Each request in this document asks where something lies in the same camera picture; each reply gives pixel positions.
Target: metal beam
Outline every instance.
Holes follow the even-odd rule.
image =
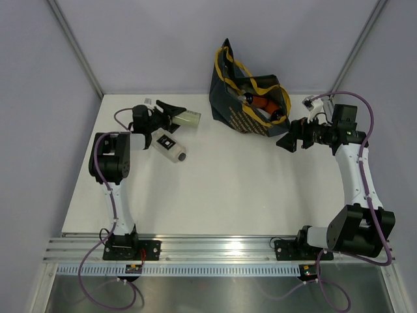
[[[356,42],[354,43],[353,48],[351,52],[349,53],[345,64],[343,64],[343,67],[341,68],[338,74],[338,77],[333,83],[331,91],[337,91],[339,89],[342,81],[346,77],[346,74],[348,73],[354,60],[356,59],[356,56],[358,55],[359,51],[362,49],[362,46],[364,45],[366,39],[368,38],[369,33],[373,29],[373,26],[375,25],[377,20],[380,18],[388,2],[389,0],[378,0],[377,3],[375,4],[371,14],[369,15],[369,18],[367,19],[365,23],[364,28],[362,28],[362,31],[360,32],[359,37],[356,39]]]
[[[104,96],[103,90],[100,84],[98,83],[98,80],[96,76],[94,75],[94,72],[90,67],[90,64],[87,62],[87,59],[85,58],[84,53],[82,52],[59,4],[56,2],[56,0],[45,0],[45,1],[48,4],[49,8],[51,9],[52,14],[55,16],[55,19],[57,20],[59,26],[61,27],[65,38],[70,44],[79,64],[81,65],[85,75],[90,81],[91,86],[96,91],[96,94],[98,95],[98,97],[100,99],[103,99],[103,96]]]

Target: white table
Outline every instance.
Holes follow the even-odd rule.
[[[106,95],[90,138],[63,226],[64,233],[98,233],[110,227],[104,194],[89,175],[96,132],[122,130],[115,111],[151,98],[200,112],[197,129],[174,137],[187,148],[172,163],[152,147],[131,146],[127,178],[138,233],[166,235],[294,235],[303,225],[327,226],[344,204],[343,186],[329,147],[289,153],[275,138],[239,134],[211,114],[208,95]],[[292,95],[290,118],[306,116],[304,95]],[[131,121],[131,113],[120,114]]]

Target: black label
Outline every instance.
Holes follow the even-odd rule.
[[[162,135],[156,142],[160,143],[160,145],[167,150],[170,150],[176,144],[176,142],[166,135]]]

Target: white wall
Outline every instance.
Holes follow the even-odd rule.
[[[376,0],[58,0],[105,93],[206,93],[229,37],[254,75],[331,88]]]
[[[417,308],[417,1],[390,1],[340,90],[365,97],[375,111],[369,158],[373,181],[396,225],[392,245]],[[343,102],[355,103],[349,98]],[[369,119],[360,106],[360,128]]]
[[[24,312],[100,101],[43,0],[0,2],[0,311]]]

